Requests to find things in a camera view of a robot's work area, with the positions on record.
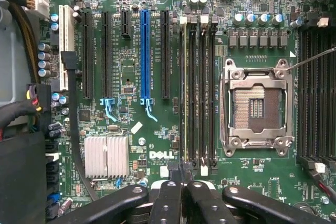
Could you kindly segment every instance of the green circuit board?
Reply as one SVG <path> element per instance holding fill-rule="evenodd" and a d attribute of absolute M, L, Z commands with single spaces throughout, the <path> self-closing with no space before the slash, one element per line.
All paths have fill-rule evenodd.
<path fill-rule="evenodd" d="M 296 160 L 296 132 L 297 132 L 297 107 L 296 87 L 297 73 L 294 71 L 293 83 L 293 137 L 294 142 L 289 147 L 284 157 L 279 157 L 277 152 L 270 149 L 242 149 L 237 150 L 232 157 L 225 155 L 219 137 L 219 81 L 222 74 L 223 64 L 226 59 L 233 59 L 238 67 L 243 68 L 273 68 L 280 59 L 286 59 L 290 66 L 297 63 L 298 56 L 298 33 L 290 27 L 291 15 L 304 16 L 310 10 L 333 11 L 333 4 L 322 5 L 319 3 L 310 4 L 307 0 L 207 0 L 205 6 L 196 8 L 190 7 L 190 0 L 82 0 L 84 7 L 90 7 L 93 17 L 93 99 L 83 99 L 82 82 L 78 81 L 78 103 L 79 103 L 79 133 L 81 136 L 82 157 L 85 156 L 84 138 L 88 136 L 103 136 L 109 133 L 108 126 L 118 126 L 118 132 L 126 136 L 129 141 L 129 168 L 130 175 L 125 177 L 118 186 L 118 178 L 108 178 L 92 182 L 99 196 L 112 193 L 118 188 L 139 182 L 137 173 L 144 172 L 148 179 L 148 187 L 157 180 L 168 179 L 166 166 L 168 162 L 178 162 L 180 158 L 188 159 L 188 139 L 180 136 L 181 124 L 184 114 L 180 113 L 183 107 L 181 100 L 181 56 L 183 46 L 180 34 L 180 18 L 187 15 L 204 15 L 205 6 L 208 7 L 207 14 L 210 18 L 218 17 L 217 32 L 215 35 L 215 71 L 213 80 L 215 85 L 215 152 L 217 158 L 216 173 L 209 172 L 201 176 L 200 170 L 195 172 L 195 180 L 205 180 L 214 184 L 215 188 L 222 190 L 227 185 L 241 185 L 256 190 L 266 196 L 277 199 L 284 203 L 294 205 L 298 202 L 307 202 L 316 210 L 322 218 L 328 218 L 329 214 L 335 212 L 332 204 L 321 203 L 323 194 L 313 185 L 308 175 Z M 58 14 L 59 5 L 72 5 L 71 0 L 50 0 L 50 13 Z M 139 10 L 134 11 L 131 6 L 136 4 Z M 140 10 L 150 10 L 151 34 L 150 34 L 150 55 L 151 55 L 151 80 L 150 91 L 154 100 L 152 115 L 157 122 L 149 118 L 143 105 L 140 105 L 141 86 L 141 63 L 140 63 Z M 125 39 L 121 36 L 121 11 L 129 10 L 131 13 L 132 37 Z M 162 99 L 161 95 L 161 26 L 160 12 L 169 10 L 177 13 L 178 23 L 170 26 L 170 98 Z M 113 114 L 118 119 L 113 122 L 106 116 L 105 107 L 100 105 L 102 99 L 102 59 L 101 59 L 101 38 L 102 38 L 102 12 L 109 11 L 112 14 L 112 85 L 115 105 Z M 253 13 L 256 17 L 262 14 L 270 15 L 270 21 L 265 26 L 259 26 L 257 22 L 251 26 L 234 25 L 232 20 L 235 14 L 241 13 L 244 16 Z M 271 19 L 276 14 L 282 14 L 284 20 L 280 26 L 273 26 Z M 41 41 L 50 43 L 52 40 L 50 23 L 42 22 L 44 29 L 41 32 Z M 200 49 L 199 34 L 202 32 L 196 26 L 196 73 L 200 70 L 199 62 Z M 260 48 L 232 47 L 230 36 L 237 34 L 237 37 L 246 35 L 285 36 L 287 44 L 284 47 L 273 47 L 269 45 Z M 79 69 L 82 67 L 82 26 L 75 23 L 75 51 L 78 55 Z M 46 83 L 58 80 L 59 75 L 59 51 L 57 45 L 53 46 L 51 60 L 52 75 Z M 131 93 L 125 92 L 125 88 L 132 88 Z M 64 134 L 58 140 L 61 164 L 61 193 L 62 199 L 68 197 L 73 199 L 72 209 L 76 209 L 91 202 L 84 189 L 71 158 L 71 143 L 67 132 L 69 121 L 67 116 L 60 112 L 61 108 L 53 110 L 53 120 L 61 122 L 64 126 Z M 199 114 L 196 113 L 196 125 L 200 122 Z M 140 139 L 145 139 L 145 144 L 140 145 Z M 178 142 L 178 148 L 174 148 L 172 142 Z M 327 170 L 323 178 L 334 185 L 335 174 Z"/>

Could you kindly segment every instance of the white pci slot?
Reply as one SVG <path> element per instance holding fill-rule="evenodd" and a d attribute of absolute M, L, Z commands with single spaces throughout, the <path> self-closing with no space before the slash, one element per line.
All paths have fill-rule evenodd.
<path fill-rule="evenodd" d="M 62 51 L 75 50 L 75 31 L 72 8 L 68 5 L 59 5 L 59 87 L 68 90 L 68 74 L 61 60 Z"/>

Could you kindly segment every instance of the cpu socket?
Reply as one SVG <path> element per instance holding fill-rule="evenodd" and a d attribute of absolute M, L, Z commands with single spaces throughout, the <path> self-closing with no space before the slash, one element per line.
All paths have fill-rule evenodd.
<path fill-rule="evenodd" d="M 226 156 L 238 148 L 274 148 L 286 155 L 293 143 L 288 68 L 285 59 L 274 68 L 239 68 L 226 59 L 220 82 L 220 139 Z"/>

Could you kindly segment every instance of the blue pcie slot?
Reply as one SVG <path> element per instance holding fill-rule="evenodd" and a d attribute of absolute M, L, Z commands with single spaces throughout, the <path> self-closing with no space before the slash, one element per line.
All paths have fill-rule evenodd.
<path fill-rule="evenodd" d="M 151 114 L 153 99 L 151 98 L 151 13 L 148 10 L 140 12 L 140 68 L 141 90 L 140 104 L 146 106 L 149 118 L 157 122 Z"/>

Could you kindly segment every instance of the aluminum heatsink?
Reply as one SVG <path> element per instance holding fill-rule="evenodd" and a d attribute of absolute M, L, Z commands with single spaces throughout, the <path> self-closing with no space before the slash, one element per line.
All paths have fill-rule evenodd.
<path fill-rule="evenodd" d="M 90 136 L 84 139 L 85 174 L 89 178 L 129 174 L 126 136 Z"/>

